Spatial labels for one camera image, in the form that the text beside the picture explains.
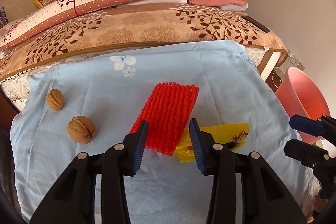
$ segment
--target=white wall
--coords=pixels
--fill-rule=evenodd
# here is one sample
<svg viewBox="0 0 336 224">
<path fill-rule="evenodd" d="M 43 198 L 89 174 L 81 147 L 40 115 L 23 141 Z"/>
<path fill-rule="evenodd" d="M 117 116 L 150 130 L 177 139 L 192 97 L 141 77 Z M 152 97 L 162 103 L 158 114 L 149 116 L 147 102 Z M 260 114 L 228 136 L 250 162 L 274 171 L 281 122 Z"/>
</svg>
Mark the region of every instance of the white wall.
<svg viewBox="0 0 336 224">
<path fill-rule="evenodd" d="M 336 0 L 248 0 L 247 12 L 271 28 L 306 67 L 336 117 Z"/>
</svg>

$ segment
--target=blanket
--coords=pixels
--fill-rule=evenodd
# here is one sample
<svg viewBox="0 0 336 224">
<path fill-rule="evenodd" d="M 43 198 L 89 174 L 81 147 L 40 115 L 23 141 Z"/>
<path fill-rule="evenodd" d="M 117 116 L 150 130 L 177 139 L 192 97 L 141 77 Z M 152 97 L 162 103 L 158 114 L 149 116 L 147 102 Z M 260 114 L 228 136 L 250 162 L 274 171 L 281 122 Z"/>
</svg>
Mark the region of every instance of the blanket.
<svg viewBox="0 0 336 224">
<path fill-rule="evenodd" d="M 300 136 L 289 127 L 279 100 L 248 61 L 236 42 L 193 42 L 108 54 L 29 77 L 31 92 L 14 118 L 10 135 L 24 219 L 31 218 L 78 153 L 103 153 L 121 142 L 154 86 L 169 81 L 200 88 L 190 116 L 200 126 L 248 123 L 246 143 L 237 152 L 258 151 L 300 206 L 307 198 L 312 202 L 311 188 L 317 180 L 311 169 L 283 152 L 288 140 Z M 65 106 L 57 112 L 46 104 L 46 95 L 54 88 L 65 98 Z M 67 134 L 68 122 L 79 115 L 96 125 L 97 135 L 88 145 L 73 142 Z M 205 223 L 211 185 L 212 177 L 202 176 L 195 162 L 181 164 L 176 157 L 146 149 L 137 175 L 125 177 L 131 222 Z M 98 182 L 97 201 L 99 196 Z M 95 212 L 99 217 L 99 202 Z"/>
</svg>

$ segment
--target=brown leaf pattern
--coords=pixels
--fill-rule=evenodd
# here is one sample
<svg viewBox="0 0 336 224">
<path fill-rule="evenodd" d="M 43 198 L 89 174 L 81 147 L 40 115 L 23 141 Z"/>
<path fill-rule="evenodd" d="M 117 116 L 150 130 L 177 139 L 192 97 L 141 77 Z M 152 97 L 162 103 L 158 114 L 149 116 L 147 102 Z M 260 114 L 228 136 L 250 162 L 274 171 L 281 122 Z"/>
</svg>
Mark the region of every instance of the brown leaf pattern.
<svg viewBox="0 0 336 224">
<path fill-rule="evenodd" d="M 249 21 L 232 12 L 215 7 L 199 5 L 179 5 L 176 16 L 187 25 L 192 25 L 187 33 L 189 39 L 206 40 L 232 39 L 243 45 L 251 45 L 260 30 Z"/>
<path fill-rule="evenodd" d="M 27 68 L 91 52 L 92 48 L 125 48 L 126 43 L 169 44 L 232 39 L 253 47 L 278 49 L 285 58 L 286 47 L 273 33 L 264 33 L 240 15 L 199 5 L 139 5 L 106 8 L 60 23 L 8 50 L 0 60 L 0 77 L 5 79 Z"/>
<path fill-rule="evenodd" d="M 4 33 L 4 36 L 2 37 L 2 42 L 5 42 L 7 40 L 8 37 L 11 37 L 12 34 L 14 34 L 14 30 L 16 28 L 16 26 L 19 25 L 19 23 L 23 21 L 23 18 L 18 20 L 17 22 L 15 22 L 14 24 L 12 24 L 9 29 L 7 30 L 7 32 Z"/>
<path fill-rule="evenodd" d="M 25 64 L 38 63 L 46 57 L 55 57 L 69 52 L 68 45 L 79 40 L 74 39 L 73 36 L 83 37 L 86 30 L 97 29 L 102 19 L 99 13 L 83 15 L 69 20 L 66 24 L 63 22 L 56 28 L 50 28 L 31 44 Z"/>
</svg>

